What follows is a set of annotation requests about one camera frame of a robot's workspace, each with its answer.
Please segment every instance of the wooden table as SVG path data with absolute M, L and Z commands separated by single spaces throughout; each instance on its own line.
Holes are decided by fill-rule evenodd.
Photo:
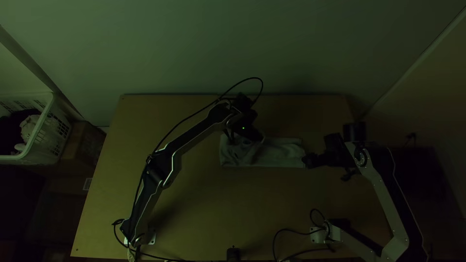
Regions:
M 181 119 L 216 96 L 130 95 L 120 98 L 87 196 L 71 255 L 126 258 L 111 223 L 130 215 L 147 155 Z M 340 132 L 352 117 L 343 96 L 262 96 L 255 126 L 269 137 L 299 137 L 309 152 L 324 150 L 323 136 Z M 201 113 L 180 125 L 174 138 L 203 119 Z M 308 232 L 309 211 L 348 218 L 355 229 L 384 245 L 389 230 L 372 186 L 363 177 L 348 182 L 342 168 L 224 168 L 218 159 L 218 134 L 183 156 L 183 169 L 154 209 L 161 229 L 156 243 L 141 251 L 184 260 L 225 260 L 232 245 L 245 260 L 271 260 L 272 239 L 281 228 Z M 320 247 L 309 237 L 283 233 L 278 258 Z M 345 246 L 302 258 L 355 256 Z

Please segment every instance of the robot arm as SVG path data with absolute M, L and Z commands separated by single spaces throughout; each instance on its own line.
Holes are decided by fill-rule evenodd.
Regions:
M 214 131 L 231 129 L 251 141 L 261 141 L 262 135 L 252 126 L 257 113 L 252 101 L 240 94 L 231 106 L 215 105 L 207 117 L 148 157 L 141 174 L 142 190 L 120 230 L 132 246 L 153 244 L 155 232 L 148 228 L 150 213 L 164 189 L 170 187 L 181 170 L 181 156 Z
M 329 219 L 324 231 L 311 235 L 313 242 L 342 242 L 368 262 L 427 261 L 422 235 L 395 177 L 396 164 L 390 150 L 359 141 L 343 142 L 339 133 L 327 135 L 325 144 L 327 150 L 323 154 L 308 155 L 303 161 L 311 168 L 320 165 L 344 167 L 347 171 L 354 168 L 355 173 L 368 179 L 393 236 L 381 246 L 352 229 L 348 220 Z

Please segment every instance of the laundry basket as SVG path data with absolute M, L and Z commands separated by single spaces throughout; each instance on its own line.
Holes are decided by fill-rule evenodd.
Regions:
M 58 161 L 71 130 L 53 93 L 0 96 L 0 116 L 25 109 L 37 109 L 40 115 L 33 132 L 18 155 L 0 155 L 0 164 L 38 165 Z

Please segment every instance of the wall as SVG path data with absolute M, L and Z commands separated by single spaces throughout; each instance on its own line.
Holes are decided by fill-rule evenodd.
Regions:
M 0 43 L 0 94 L 29 92 L 50 92 L 50 88 Z
M 266 93 L 348 94 L 367 106 L 464 4 L 4 0 L 0 23 L 87 120 L 108 126 L 122 94 L 219 94 L 250 76 Z
M 368 135 L 402 146 L 434 146 L 466 215 L 466 12 L 463 11 L 426 54 L 366 117 Z

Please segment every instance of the cloth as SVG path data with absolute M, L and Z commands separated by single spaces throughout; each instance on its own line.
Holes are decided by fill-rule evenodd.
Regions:
M 15 145 L 15 149 L 18 152 L 22 152 L 26 149 L 26 145 L 34 131 L 35 125 L 37 124 L 39 118 L 40 115 L 30 115 L 19 124 L 19 127 L 21 127 L 21 138 L 23 139 L 24 143 Z
M 12 112 L 10 116 L 0 118 L 0 155 L 16 155 L 16 144 L 22 144 L 20 123 L 30 115 L 40 115 L 37 109 Z
M 299 138 L 264 138 L 261 142 L 236 135 L 231 145 L 228 137 L 220 137 L 222 166 L 267 166 L 305 168 L 301 158 L 305 151 Z

